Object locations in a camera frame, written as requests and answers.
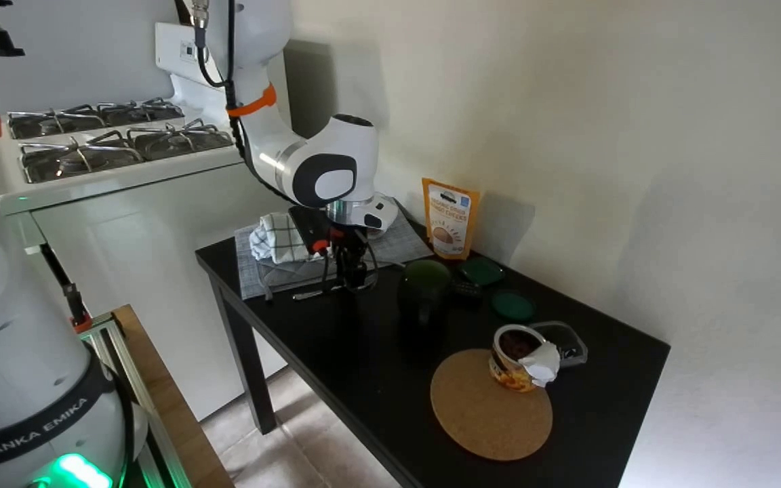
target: wire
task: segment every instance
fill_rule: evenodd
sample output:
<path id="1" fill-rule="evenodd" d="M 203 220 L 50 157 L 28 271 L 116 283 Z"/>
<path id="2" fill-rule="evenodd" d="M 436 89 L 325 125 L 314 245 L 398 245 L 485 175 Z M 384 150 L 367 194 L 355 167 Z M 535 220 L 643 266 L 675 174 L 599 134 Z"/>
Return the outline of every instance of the wire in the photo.
<path id="1" fill-rule="evenodd" d="M 236 0 L 228 0 L 228 83 L 226 83 L 226 95 L 228 95 L 228 111 L 236 107 L 236 85 L 234 85 L 234 33 L 236 33 Z"/>
<path id="2" fill-rule="evenodd" d="M 329 248 L 324 248 L 321 256 L 325 260 L 325 268 L 321 271 L 321 286 L 329 286 L 329 268 L 332 268 L 332 254 L 329 254 Z"/>
<path id="3" fill-rule="evenodd" d="M 209 85 L 226 85 L 226 83 L 228 83 L 226 77 L 215 81 L 215 77 L 209 76 L 207 60 L 209 60 L 209 52 L 198 46 L 198 68 L 202 68 L 203 81 L 207 81 Z"/>
<path id="4" fill-rule="evenodd" d="M 41 254 L 45 254 L 50 271 L 58 277 L 61 286 L 68 286 L 70 278 L 68 278 L 68 272 L 65 272 L 65 268 L 62 268 L 58 252 L 55 252 L 50 243 L 41 243 Z"/>
<path id="5" fill-rule="evenodd" d="M 367 252 L 369 252 L 369 256 L 371 256 L 371 271 L 380 271 L 380 260 L 375 256 L 375 248 L 371 248 L 371 243 L 369 243 L 369 236 L 362 236 L 362 237 L 363 237 Z"/>
<path id="6" fill-rule="evenodd" d="M 116 386 L 116 397 L 121 397 L 121 407 L 122 407 L 122 442 L 126 442 L 126 485 L 131 485 L 127 479 L 133 476 L 133 461 L 137 461 L 137 411 L 133 411 L 133 393 L 131 386 L 126 384 L 126 380 L 114 371 L 114 367 L 107 367 L 112 377 L 114 377 L 114 386 Z"/>

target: cable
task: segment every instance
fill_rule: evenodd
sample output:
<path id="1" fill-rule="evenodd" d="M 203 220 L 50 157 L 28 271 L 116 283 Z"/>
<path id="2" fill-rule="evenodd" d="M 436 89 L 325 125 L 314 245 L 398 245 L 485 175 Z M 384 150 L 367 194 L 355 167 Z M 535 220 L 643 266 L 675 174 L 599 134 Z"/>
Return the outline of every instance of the cable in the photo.
<path id="1" fill-rule="evenodd" d="M 110 374 L 114 377 L 114 386 L 116 386 L 116 397 L 121 397 L 121 408 L 122 408 L 122 455 L 126 455 L 126 468 L 122 468 L 122 485 L 131 485 L 133 476 L 133 461 L 137 461 L 137 411 L 133 411 L 133 393 L 126 384 L 126 380 L 110 367 Z"/>
<path id="2" fill-rule="evenodd" d="M 325 260 L 325 268 L 321 271 L 321 286 L 325 289 L 329 286 L 329 268 L 332 268 L 329 248 L 324 248 L 321 256 Z"/>
<path id="3" fill-rule="evenodd" d="M 198 68 L 202 68 L 202 76 L 209 85 L 226 85 L 226 77 L 215 81 L 207 71 L 207 60 L 209 60 L 209 52 L 198 46 Z"/>
<path id="4" fill-rule="evenodd" d="M 371 248 L 371 243 L 369 243 L 369 236 L 362 233 L 362 237 L 363 237 L 367 252 L 369 252 L 369 256 L 371 256 L 371 271 L 380 271 L 380 260 L 375 256 L 375 248 Z"/>
<path id="5" fill-rule="evenodd" d="M 179 24 L 191 24 L 191 8 L 184 5 L 184 0 L 173 0 L 173 8 L 177 8 Z"/>
<path id="6" fill-rule="evenodd" d="M 236 0 L 228 0 L 228 76 L 226 76 L 226 104 L 228 111 L 238 104 L 236 99 L 236 85 L 234 85 L 234 57 L 236 57 Z M 234 142 L 236 142 L 236 150 L 238 157 L 245 159 L 245 164 L 249 167 L 249 174 L 262 182 L 262 186 L 266 186 L 270 191 L 274 191 L 278 198 L 283 199 L 290 199 L 283 188 L 271 186 L 270 182 L 262 179 L 259 167 L 255 167 L 255 159 L 252 159 L 252 142 L 249 142 L 249 132 L 245 129 L 245 121 L 236 119 L 236 117 L 228 117 L 230 121 L 230 132 L 234 132 Z"/>
<path id="7" fill-rule="evenodd" d="M 58 277 L 61 286 L 68 286 L 70 278 L 68 278 L 62 263 L 58 260 L 55 248 L 50 243 L 41 243 L 41 254 L 45 254 L 50 271 Z"/>

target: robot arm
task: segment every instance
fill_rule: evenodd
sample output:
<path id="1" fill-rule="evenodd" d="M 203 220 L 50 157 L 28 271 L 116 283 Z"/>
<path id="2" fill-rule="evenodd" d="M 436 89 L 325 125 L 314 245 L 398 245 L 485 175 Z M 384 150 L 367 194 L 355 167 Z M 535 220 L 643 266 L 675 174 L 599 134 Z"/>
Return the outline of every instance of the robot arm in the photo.
<path id="1" fill-rule="evenodd" d="M 41 485 L 68 455 L 114 479 L 137 451 L 127 411 L 0 220 L 0 485 Z"/>
<path id="2" fill-rule="evenodd" d="M 388 230 L 397 202 L 375 191 L 377 127 L 337 113 L 314 138 L 301 138 L 278 111 L 270 60 L 293 34 L 290 3 L 243 3 L 234 16 L 230 5 L 196 0 L 196 41 L 203 49 L 207 38 L 217 64 L 228 64 L 228 113 L 245 134 L 243 150 L 252 174 L 278 194 L 324 207 L 337 225 Z"/>

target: black object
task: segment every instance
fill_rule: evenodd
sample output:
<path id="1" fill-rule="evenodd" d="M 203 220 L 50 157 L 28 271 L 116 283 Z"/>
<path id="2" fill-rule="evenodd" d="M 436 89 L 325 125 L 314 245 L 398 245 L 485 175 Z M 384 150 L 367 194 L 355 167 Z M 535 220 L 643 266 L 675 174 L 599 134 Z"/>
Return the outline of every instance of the black object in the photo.
<path id="1" fill-rule="evenodd" d="M 367 263 L 363 254 L 369 248 L 367 233 L 362 226 L 335 226 L 335 260 L 337 260 L 337 281 L 344 289 L 367 286 Z"/>
<path id="2" fill-rule="evenodd" d="M 329 174 L 347 174 L 354 184 L 342 194 L 325 198 L 318 191 L 318 182 L 325 179 Z M 351 194 L 355 188 L 355 182 L 358 182 L 355 157 L 321 150 L 300 164 L 290 188 L 305 205 L 325 205 L 332 199 Z"/>
<path id="3" fill-rule="evenodd" d="M 380 230 L 380 226 L 384 226 L 384 220 L 380 220 L 380 217 L 375 217 L 375 214 L 367 214 L 367 217 L 363 217 L 363 225 L 367 225 L 367 226 L 377 226 L 377 230 Z"/>
<path id="4" fill-rule="evenodd" d="M 22 52 L 20 46 L 13 46 L 8 28 L 0 27 L 0 57 L 26 57 L 28 52 Z"/>
<path id="5" fill-rule="evenodd" d="M 177 8 L 179 24 L 192 24 L 192 12 L 191 12 L 191 8 L 184 5 L 184 0 L 173 0 L 173 8 Z"/>
<path id="6" fill-rule="evenodd" d="M 398 324 L 435 328 L 442 324 L 450 297 L 450 268 L 441 260 L 413 260 L 398 277 Z"/>
<path id="7" fill-rule="evenodd" d="M 308 207 L 308 205 L 290 205 L 287 214 L 290 214 L 293 225 L 300 226 L 300 233 L 301 233 L 301 237 L 313 254 L 324 252 L 324 245 L 335 237 L 335 225 L 325 217 L 325 211 Z"/>
<path id="8" fill-rule="evenodd" d="M 58 281 L 61 281 L 61 286 L 62 286 L 62 296 L 65 296 L 68 308 L 70 308 L 70 324 L 73 324 L 77 329 L 91 328 L 91 324 L 93 324 L 93 316 L 91 316 L 88 305 L 84 305 L 84 296 L 81 296 L 81 289 L 77 286 L 77 281 L 68 278 L 68 272 L 65 272 L 58 252 L 55 252 L 50 243 L 41 243 L 41 254 L 45 254 L 50 271 L 58 277 Z"/>
<path id="9" fill-rule="evenodd" d="M 335 113 L 335 119 L 342 119 L 342 121 L 347 121 L 347 125 L 371 127 L 369 119 L 363 119 L 363 117 L 354 117 L 354 113 Z"/>
<path id="10" fill-rule="evenodd" d="M 450 300 L 435 342 L 404 342 L 397 286 L 384 268 L 362 291 L 313 300 L 238 297 L 234 237 L 198 248 L 238 350 L 262 431 L 278 426 L 252 328 L 262 329 L 401 485 L 618 485 L 659 381 L 668 344 L 584 305 L 535 278 L 506 271 L 506 283 L 538 300 L 546 319 L 573 321 L 588 366 L 550 381 L 554 434 L 523 461 L 496 464 L 462 450 L 436 422 L 430 384 L 436 366 L 469 347 L 489 350 L 502 319 L 489 302 Z"/>
<path id="11" fill-rule="evenodd" d="M 131 389 L 127 380 L 122 380 L 114 367 L 110 367 L 110 374 L 114 377 L 114 386 L 116 386 L 116 397 L 121 397 L 121 408 L 122 408 L 122 461 L 126 465 L 131 465 L 137 461 L 137 393 Z"/>

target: cork trivet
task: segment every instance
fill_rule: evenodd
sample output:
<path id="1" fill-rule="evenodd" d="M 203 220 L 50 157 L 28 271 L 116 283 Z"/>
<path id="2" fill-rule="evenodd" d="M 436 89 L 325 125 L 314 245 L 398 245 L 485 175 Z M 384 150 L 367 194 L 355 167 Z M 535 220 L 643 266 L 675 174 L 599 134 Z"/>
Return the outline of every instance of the cork trivet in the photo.
<path id="1" fill-rule="evenodd" d="M 430 397 L 441 426 L 464 450 L 491 461 L 538 451 L 554 428 L 550 394 L 502 386 L 489 371 L 489 350 L 462 350 L 435 371 Z"/>

